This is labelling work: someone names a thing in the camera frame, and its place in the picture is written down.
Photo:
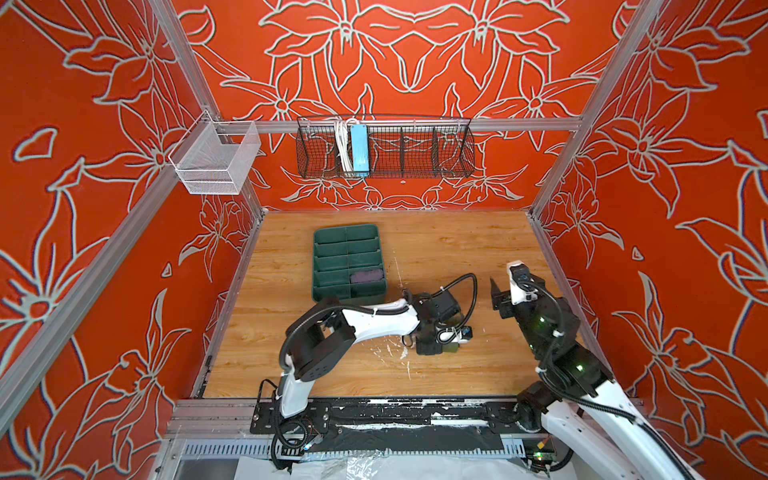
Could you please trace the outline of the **purple sock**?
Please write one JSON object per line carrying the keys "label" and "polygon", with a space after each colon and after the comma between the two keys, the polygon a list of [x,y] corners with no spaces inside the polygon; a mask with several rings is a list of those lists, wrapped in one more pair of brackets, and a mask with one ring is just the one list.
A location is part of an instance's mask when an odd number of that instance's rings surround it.
{"label": "purple sock", "polygon": [[385,279],[385,271],[382,268],[360,270],[350,275],[350,283],[353,285],[380,282]]}

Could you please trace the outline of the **green divided plastic tray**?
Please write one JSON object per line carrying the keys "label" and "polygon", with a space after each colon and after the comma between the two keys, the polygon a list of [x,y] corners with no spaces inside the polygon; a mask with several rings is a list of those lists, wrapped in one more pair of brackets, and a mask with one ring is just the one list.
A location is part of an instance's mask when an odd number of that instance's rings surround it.
{"label": "green divided plastic tray", "polygon": [[[311,295],[315,302],[334,297],[342,302],[368,305],[382,303],[388,290],[381,238],[375,224],[321,228],[313,235]],[[380,282],[353,285],[350,275],[382,268]]]}

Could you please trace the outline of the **green striped sock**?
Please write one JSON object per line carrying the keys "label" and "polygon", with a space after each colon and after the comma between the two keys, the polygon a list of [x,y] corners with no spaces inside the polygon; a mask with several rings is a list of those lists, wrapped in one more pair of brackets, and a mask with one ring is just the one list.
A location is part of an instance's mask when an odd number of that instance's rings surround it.
{"label": "green striped sock", "polygon": [[458,342],[450,342],[450,343],[439,343],[439,353],[457,353],[461,347],[461,344]]}

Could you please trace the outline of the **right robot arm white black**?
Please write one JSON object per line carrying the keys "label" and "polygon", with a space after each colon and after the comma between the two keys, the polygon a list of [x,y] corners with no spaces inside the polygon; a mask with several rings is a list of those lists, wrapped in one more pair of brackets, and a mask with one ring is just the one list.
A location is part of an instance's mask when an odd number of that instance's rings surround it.
{"label": "right robot arm white black", "polygon": [[517,397],[515,419],[567,447],[562,460],[535,455],[533,470],[551,473],[579,457],[603,479],[697,479],[691,467],[625,394],[608,366],[577,339],[579,318],[567,301],[521,261],[507,264],[509,288],[491,286],[492,307],[512,318],[537,362],[538,382]]}

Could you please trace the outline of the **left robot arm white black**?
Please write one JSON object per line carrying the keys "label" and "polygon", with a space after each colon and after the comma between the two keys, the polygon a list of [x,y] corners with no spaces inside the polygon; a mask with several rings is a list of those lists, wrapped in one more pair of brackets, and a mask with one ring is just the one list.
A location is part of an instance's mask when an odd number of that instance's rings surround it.
{"label": "left robot arm white black", "polygon": [[469,326],[478,299],[473,273],[464,274],[434,293],[403,296],[390,303],[361,306],[335,297],[324,299],[286,330],[278,360],[282,374],[275,400],[281,419],[307,409],[315,381],[328,374],[359,343],[399,337],[418,355],[442,354],[472,339]]}

